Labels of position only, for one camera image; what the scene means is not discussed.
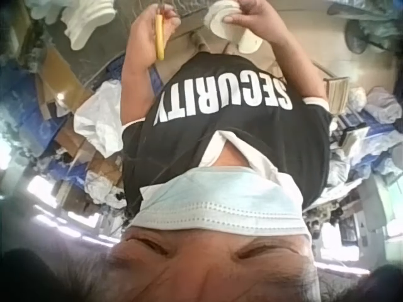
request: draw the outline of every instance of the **cardboard box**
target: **cardboard box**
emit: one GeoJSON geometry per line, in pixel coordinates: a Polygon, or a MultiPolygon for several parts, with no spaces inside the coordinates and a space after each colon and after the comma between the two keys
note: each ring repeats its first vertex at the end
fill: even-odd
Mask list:
{"type": "Polygon", "coordinates": [[[11,22],[11,53],[18,58],[25,38],[30,34],[31,18],[23,0],[17,0],[13,7],[13,21],[11,22]]]}
{"type": "Polygon", "coordinates": [[[120,167],[115,164],[113,159],[106,159],[99,152],[95,153],[92,161],[88,165],[88,169],[109,179],[114,186],[116,186],[122,178],[120,167]]]}
{"type": "Polygon", "coordinates": [[[45,102],[53,99],[61,100],[72,112],[92,95],[78,81],[67,62],[54,47],[48,47],[46,59],[40,71],[43,81],[45,102]]]}
{"type": "Polygon", "coordinates": [[[74,158],[76,157],[78,150],[86,141],[85,137],[74,131],[73,125],[74,119],[70,117],[65,125],[60,129],[59,133],[55,137],[55,141],[74,158]]]}
{"type": "Polygon", "coordinates": [[[45,93],[43,91],[43,82],[39,75],[35,76],[35,86],[37,89],[37,99],[39,104],[40,112],[42,113],[43,119],[50,120],[52,116],[50,115],[50,111],[48,108],[48,103],[45,100],[45,93]]]}
{"type": "Polygon", "coordinates": [[[63,210],[84,217],[89,217],[99,211],[99,206],[93,204],[88,194],[67,181],[60,186],[56,200],[63,210]]]}

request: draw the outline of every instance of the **surgical mask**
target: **surgical mask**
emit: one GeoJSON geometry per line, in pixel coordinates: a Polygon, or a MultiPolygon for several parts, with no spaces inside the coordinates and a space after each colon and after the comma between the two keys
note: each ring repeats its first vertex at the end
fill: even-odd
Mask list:
{"type": "Polygon", "coordinates": [[[310,239],[301,202],[250,168],[198,167],[141,193],[140,212],[130,226],[310,239]]]}

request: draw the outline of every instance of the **person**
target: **person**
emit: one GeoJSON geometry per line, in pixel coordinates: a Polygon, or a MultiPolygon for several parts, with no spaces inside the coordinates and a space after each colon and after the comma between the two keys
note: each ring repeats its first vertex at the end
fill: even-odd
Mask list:
{"type": "MultiPolygon", "coordinates": [[[[156,61],[157,5],[131,27],[121,96],[130,222],[111,254],[138,277],[133,296],[319,296],[302,209],[326,185],[326,90],[270,3],[239,5],[242,13],[223,22],[269,42],[287,83],[243,57],[201,51],[154,99],[148,70],[156,61]]],[[[168,41],[180,19],[169,5],[163,13],[168,41]]]]}

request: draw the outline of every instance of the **scissors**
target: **scissors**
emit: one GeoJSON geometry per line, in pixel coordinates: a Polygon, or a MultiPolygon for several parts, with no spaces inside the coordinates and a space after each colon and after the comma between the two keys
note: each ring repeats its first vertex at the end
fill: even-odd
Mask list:
{"type": "Polygon", "coordinates": [[[156,52],[158,60],[164,60],[164,0],[158,0],[156,14],[156,52]]]}

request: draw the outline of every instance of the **plastic bag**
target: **plastic bag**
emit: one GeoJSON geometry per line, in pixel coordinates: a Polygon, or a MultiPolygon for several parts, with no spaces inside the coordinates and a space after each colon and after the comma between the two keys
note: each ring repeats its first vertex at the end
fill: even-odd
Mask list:
{"type": "Polygon", "coordinates": [[[74,131],[86,137],[105,158],[123,148],[121,91],[117,80],[102,83],[74,115],[74,131]]]}
{"type": "Polygon", "coordinates": [[[362,87],[352,88],[348,93],[350,109],[360,112],[366,105],[366,92],[362,87]]]}
{"type": "Polygon", "coordinates": [[[373,138],[367,138],[363,141],[360,152],[351,159],[351,165],[358,164],[368,154],[380,155],[383,151],[387,151],[401,142],[403,142],[403,134],[396,130],[373,138]]]}
{"type": "Polygon", "coordinates": [[[396,98],[382,87],[373,88],[366,100],[365,110],[381,124],[392,124],[402,117],[402,107],[396,98]]]}
{"type": "Polygon", "coordinates": [[[336,187],[347,181],[350,172],[349,159],[344,159],[343,151],[337,150],[332,154],[329,163],[329,176],[327,178],[327,187],[336,187]]]}

